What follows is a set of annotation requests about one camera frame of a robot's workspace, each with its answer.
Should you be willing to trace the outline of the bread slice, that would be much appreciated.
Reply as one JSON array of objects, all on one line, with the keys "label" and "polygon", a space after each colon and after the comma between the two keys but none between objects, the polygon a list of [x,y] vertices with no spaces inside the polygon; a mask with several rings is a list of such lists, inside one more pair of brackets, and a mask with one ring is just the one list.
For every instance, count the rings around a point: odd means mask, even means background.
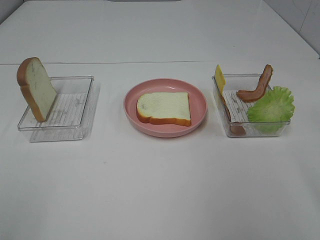
[{"label": "bread slice", "polygon": [[25,59],[19,66],[16,79],[20,91],[38,122],[45,122],[57,92],[38,57]]},{"label": "bread slice", "polygon": [[137,100],[136,114],[141,122],[154,125],[192,123],[187,92],[145,93]]}]

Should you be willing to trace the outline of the upright bread slice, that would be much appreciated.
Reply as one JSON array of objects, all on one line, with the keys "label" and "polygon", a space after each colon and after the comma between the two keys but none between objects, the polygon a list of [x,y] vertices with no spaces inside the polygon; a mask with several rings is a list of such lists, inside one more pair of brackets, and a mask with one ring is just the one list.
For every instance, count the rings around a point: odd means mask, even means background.
[{"label": "upright bread slice", "polygon": [[38,122],[45,122],[57,92],[38,57],[25,59],[19,66],[16,79],[20,91]]}]

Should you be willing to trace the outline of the pink round plate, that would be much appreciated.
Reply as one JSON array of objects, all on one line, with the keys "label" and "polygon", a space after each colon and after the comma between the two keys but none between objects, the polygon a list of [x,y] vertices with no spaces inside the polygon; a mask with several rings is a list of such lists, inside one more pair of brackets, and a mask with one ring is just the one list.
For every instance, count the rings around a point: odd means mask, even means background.
[{"label": "pink round plate", "polygon": [[206,98],[198,88],[169,78],[136,85],[125,96],[123,107],[137,130],[160,138],[192,132],[203,122],[208,111]]}]

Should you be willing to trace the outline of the clear plastic ingredients tray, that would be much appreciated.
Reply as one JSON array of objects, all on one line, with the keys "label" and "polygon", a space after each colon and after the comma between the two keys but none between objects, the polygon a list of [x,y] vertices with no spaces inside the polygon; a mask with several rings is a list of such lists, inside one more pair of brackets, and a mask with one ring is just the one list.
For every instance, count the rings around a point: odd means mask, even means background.
[{"label": "clear plastic ingredients tray", "polygon": [[291,91],[285,87],[270,87],[266,96],[255,102],[244,102],[239,90],[256,89],[260,75],[225,74],[226,84],[220,92],[213,76],[213,96],[226,135],[230,138],[277,137],[291,123],[295,107]]}]

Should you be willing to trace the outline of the curved bacon strip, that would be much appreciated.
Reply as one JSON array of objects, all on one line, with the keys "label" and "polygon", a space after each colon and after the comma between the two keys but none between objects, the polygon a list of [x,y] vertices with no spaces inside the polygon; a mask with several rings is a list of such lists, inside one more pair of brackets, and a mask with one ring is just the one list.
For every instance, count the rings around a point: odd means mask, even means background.
[{"label": "curved bacon strip", "polygon": [[252,103],[261,99],[269,85],[271,77],[273,75],[273,68],[267,64],[264,67],[262,74],[259,77],[258,84],[255,90],[238,90],[236,92],[237,97],[245,103]]}]

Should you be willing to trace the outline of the clear plastic bread tray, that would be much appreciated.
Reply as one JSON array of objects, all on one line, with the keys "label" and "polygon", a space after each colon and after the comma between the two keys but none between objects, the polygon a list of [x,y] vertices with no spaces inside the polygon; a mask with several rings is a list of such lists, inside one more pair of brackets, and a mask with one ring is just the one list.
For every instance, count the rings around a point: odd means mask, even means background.
[{"label": "clear plastic bread tray", "polygon": [[30,107],[17,130],[31,143],[76,141],[92,129],[100,86],[93,76],[51,77],[57,96],[45,122],[38,122]]}]

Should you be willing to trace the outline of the yellow cheese slice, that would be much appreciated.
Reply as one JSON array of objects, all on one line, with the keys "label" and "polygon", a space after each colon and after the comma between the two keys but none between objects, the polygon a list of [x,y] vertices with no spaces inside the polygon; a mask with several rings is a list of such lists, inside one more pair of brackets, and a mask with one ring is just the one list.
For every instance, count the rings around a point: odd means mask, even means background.
[{"label": "yellow cheese slice", "polygon": [[224,86],[226,85],[226,79],[219,64],[215,68],[214,79],[220,94],[223,95]]}]

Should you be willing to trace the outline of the green lettuce leaf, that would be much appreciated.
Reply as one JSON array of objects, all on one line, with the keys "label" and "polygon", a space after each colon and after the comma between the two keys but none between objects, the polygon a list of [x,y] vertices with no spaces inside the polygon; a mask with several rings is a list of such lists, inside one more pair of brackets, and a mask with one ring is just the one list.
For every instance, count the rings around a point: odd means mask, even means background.
[{"label": "green lettuce leaf", "polygon": [[275,86],[247,111],[249,122],[258,124],[256,128],[263,133],[274,133],[290,121],[294,114],[294,96],[287,87]]}]

